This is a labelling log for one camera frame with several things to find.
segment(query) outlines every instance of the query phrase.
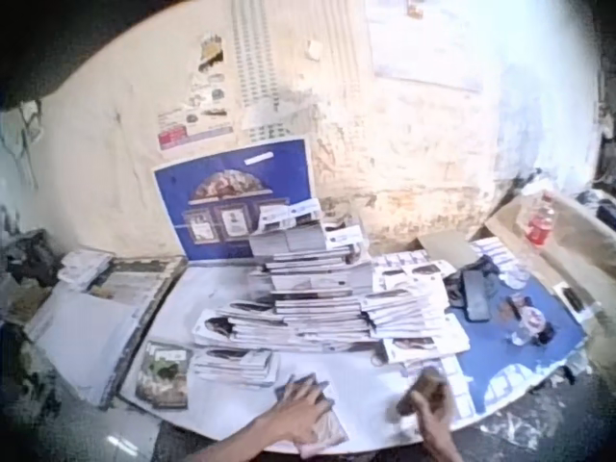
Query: poster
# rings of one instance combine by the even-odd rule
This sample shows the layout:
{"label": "poster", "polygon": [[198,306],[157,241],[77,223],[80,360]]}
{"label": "poster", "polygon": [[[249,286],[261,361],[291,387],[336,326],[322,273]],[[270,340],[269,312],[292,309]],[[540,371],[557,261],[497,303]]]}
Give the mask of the poster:
{"label": "poster", "polygon": [[227,73],[222,38],[206,34],[191,73],[187,100],[158,114],[162,151],[233,133]]}
{"label": "poster", "polygon": [[259,215],[312,197],[304,139],[260,143],[154,171],[171,225],[191,261],[251,258]]}

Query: blue poster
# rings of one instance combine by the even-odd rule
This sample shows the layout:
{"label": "blue poster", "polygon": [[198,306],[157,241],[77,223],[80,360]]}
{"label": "blue poster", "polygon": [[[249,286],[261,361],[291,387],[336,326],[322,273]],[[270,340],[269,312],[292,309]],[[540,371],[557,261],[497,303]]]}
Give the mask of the blue poster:
{"label": "blue poster", "polygon": [[251,145],[155,170],[173,229],[191,261],[250,258],[267,208],[312,197],[304,140]]}

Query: red bottle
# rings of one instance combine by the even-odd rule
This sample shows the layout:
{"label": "red bottle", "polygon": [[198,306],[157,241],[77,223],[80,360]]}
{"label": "red bottle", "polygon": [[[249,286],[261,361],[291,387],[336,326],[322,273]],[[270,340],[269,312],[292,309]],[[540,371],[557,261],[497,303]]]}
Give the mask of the red bottle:
{"label": "red bottle", "polygon": [[554,228],[554,208],[552,196],[544,192],[541,202],[528,223],[526,238],[535,247],[543,246]]}

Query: hand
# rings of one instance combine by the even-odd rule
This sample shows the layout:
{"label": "hand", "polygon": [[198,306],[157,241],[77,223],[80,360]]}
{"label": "hand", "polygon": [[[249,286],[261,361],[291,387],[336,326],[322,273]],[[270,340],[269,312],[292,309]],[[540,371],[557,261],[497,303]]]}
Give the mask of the hand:
{"label": "hand", "polygon": [[334,405],[332,399],[317,402],[326,382],[318,384],[314,375],[301,384],[293,380],[293,377],[289,379],[282,399],[256,421],[269,435],[272,444],[280,440],[314,443],[317,439],[314,424]]}
{"label": "hand", "polygon": [[461,462],[455,443],[451,438],[449,424],[453,416],[453,396],[449,384],[443,385],[443,405],[432,412],[430,404],[419,392],[411,393],[411,400],[417,411],[417,422],[423,437],[423,445],[439,462]]}

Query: black phone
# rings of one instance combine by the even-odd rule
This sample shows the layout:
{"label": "black phone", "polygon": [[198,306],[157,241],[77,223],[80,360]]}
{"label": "black phone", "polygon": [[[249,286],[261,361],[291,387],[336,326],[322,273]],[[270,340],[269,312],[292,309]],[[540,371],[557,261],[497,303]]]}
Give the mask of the black phone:
{"label": "black phone", "polygon": [[487,322],[491,319],[485,278],[482,271],[463,271],[466,319],[468,322]]}

